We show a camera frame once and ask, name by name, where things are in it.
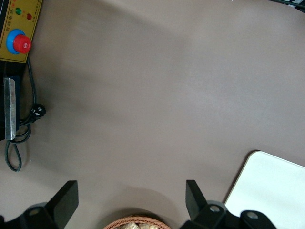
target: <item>food in basket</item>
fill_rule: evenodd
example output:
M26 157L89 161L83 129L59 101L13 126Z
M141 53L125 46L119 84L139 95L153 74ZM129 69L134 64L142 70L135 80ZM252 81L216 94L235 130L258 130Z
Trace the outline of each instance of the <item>food in basket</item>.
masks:
M139 223L139 224L127 223L120 227L117 227L116 229L158 229L158 227L155 225L149 225L146 223Z

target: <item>green indicator light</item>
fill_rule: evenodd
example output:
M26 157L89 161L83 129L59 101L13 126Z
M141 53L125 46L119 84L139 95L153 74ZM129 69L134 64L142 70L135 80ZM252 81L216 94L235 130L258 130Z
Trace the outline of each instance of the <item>green indicator light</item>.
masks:
M20 8L16 8L16 14L20 15L22 13L22 10Z

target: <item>blue button base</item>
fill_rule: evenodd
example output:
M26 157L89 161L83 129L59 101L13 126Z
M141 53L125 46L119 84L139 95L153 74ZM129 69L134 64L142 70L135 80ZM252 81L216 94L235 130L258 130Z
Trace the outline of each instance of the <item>blue button base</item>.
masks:
M12 54L19 54L20 52L14 50L14 39L18 36L18 35L25 35L25 33L22 30L19 29L15 29L12 30L9 34L8 37L6 39L6 47L8 48L8 50L10 51L10 53Z

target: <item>screw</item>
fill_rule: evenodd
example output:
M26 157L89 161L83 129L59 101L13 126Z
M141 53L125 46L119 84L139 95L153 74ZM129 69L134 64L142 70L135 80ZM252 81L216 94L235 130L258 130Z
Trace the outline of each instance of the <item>screw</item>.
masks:
M249 211L247 213L247 216L250 218L250 219L258 219L258 215L256 215L254 212L251 212Z
M219 211L220 211L220 210L219 210L219 207L217 207L216 205L210 206L210 210L211 210L212 212L219 212Z
M29 216L34 216L40 212L40 208L34 208L32 211L29 212Z

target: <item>black cable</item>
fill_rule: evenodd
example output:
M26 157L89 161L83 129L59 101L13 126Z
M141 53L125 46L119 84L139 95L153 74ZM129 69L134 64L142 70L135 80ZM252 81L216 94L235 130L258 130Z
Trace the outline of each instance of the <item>black cable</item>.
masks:
M44 106L36 103L36 101L37 101L36 87L35 87L35 82L34 82L34 78L33 78L33 72L32 72L32 67L31 67L31 62L30 62L29 57L27 59L27 65L28 65L28 71L29 71L29 77L30 77L30 84L32 87L32 109L26 119L20 120L20 127L26 126L27 129L22 134L16 135L15 139L7 141L6 146L5 146L5 154L4 154L7 165L14 172L19 172L22 167L22 159L21 159L19 150L17 148L17 144L23 143L29 139L29 137L31 135L31 123L40 119L45 114ZM17 168L15 168L9 160L9 147L10 147L11 143L13 144L13 147L15 149L15 152L16 152L16 155L18 158L18 167Z

